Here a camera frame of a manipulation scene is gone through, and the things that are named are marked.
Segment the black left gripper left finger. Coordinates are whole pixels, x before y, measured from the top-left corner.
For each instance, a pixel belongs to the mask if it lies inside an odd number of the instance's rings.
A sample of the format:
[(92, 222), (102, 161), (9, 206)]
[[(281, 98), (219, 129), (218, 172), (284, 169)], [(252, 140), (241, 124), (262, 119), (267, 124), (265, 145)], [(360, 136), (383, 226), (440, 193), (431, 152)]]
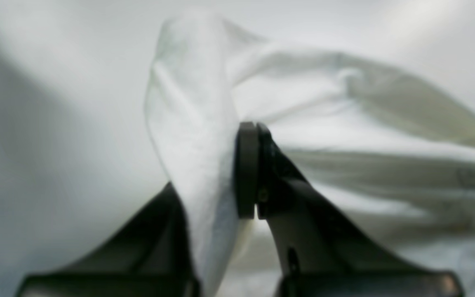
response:
[(171, 184), (115, 235), (49, 274), (28, 275), (18, 297), (199, 297), (186, 214)]

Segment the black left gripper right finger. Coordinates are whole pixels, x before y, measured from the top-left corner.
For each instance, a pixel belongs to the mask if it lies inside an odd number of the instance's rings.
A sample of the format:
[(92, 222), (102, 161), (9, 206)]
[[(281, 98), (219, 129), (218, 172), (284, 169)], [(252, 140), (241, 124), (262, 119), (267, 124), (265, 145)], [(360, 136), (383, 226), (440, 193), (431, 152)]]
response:
[(321, 195), (262, 123), (236, 134), (240, 219), (265, 220), (282, 268), (277, 297), (463, 297), (457, 276), (383, 248)]

